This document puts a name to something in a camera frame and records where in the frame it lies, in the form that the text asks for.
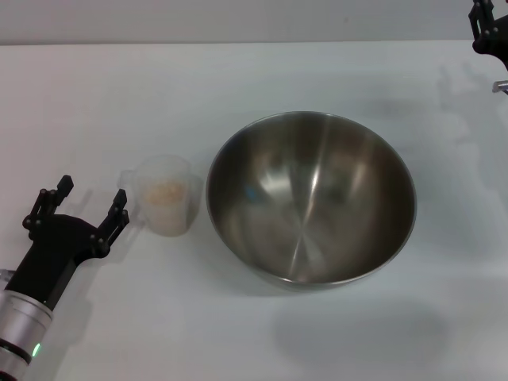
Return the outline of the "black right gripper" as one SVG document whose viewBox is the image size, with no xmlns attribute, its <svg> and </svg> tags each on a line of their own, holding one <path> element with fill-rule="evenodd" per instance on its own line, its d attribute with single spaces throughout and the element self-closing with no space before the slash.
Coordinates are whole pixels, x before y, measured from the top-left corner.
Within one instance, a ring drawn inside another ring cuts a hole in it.
<svg viewBox="0 0 508 381">
<path fill-rule="evenodd" d="M 507 67 L 507 16 L 494 19 L 491 0 L 475 0 L 469 12 L 473 50 L 499 59 Z"/>
</svg>

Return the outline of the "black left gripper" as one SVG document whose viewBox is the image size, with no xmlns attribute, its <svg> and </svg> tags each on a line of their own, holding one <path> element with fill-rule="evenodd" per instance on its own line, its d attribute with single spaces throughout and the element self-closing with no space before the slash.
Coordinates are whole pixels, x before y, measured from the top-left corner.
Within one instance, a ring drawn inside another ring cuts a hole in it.
<svg viewBox="0 0 508 381">
<path fill-rule="evenodd" d="M 112 244 L 129 224 L 127 195 L 120 189 L 98 228 L 67 215 L 53 215 L 71 193 L 74 183 L 64 175 L 56 189 L 42 188 L 22 225 L 32 246 L 6 289 L 28 296 L 54 310 L 76 268 L 94 255 L 108 255 Z"/>
</svg>

